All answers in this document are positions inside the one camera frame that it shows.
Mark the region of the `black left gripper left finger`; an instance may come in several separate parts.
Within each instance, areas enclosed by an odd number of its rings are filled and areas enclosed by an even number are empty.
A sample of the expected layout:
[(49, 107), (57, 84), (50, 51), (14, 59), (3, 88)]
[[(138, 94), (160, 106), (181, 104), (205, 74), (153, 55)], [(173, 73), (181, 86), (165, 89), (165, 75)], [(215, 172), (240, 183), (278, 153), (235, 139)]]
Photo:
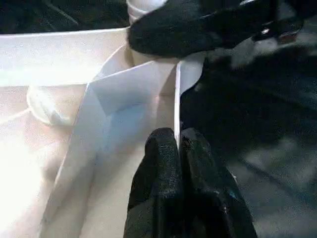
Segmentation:
[(154, 130), (131, 184), (125, 238), (182, 238), (184, 191), (174, 132)]

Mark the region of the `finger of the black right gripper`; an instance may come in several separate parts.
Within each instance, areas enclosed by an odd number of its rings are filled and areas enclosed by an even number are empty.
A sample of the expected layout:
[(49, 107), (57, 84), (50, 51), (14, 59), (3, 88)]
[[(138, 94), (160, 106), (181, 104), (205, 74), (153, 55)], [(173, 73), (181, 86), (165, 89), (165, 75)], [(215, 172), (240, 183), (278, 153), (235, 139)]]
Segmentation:
[(168, 0), (131, 24), (127, 42), (136, 52), (164, 58), (213, 50), (223, 44), (212, 30), (223, 21), (213, 14), (238, 5), (237, 0)]

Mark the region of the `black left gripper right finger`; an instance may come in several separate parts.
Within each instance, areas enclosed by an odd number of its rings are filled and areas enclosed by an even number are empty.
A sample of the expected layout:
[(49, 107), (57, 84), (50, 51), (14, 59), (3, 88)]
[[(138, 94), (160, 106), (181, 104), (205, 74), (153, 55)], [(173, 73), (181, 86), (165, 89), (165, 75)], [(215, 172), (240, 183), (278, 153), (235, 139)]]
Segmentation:
[(188, 128), (181, 132), (180, 157), (189, 237), (257, 237), (234, 176), (197, 130)]

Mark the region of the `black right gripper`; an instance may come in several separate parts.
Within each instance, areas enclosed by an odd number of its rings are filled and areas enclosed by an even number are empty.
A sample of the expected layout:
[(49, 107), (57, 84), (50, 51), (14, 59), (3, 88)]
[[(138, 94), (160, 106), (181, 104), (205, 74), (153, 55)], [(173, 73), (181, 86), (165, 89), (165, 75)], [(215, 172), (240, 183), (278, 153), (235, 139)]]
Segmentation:
[(317, 14), (315, 0), (239, 0), (233, 13), (233, 46), (244, 40), (291, 38)]

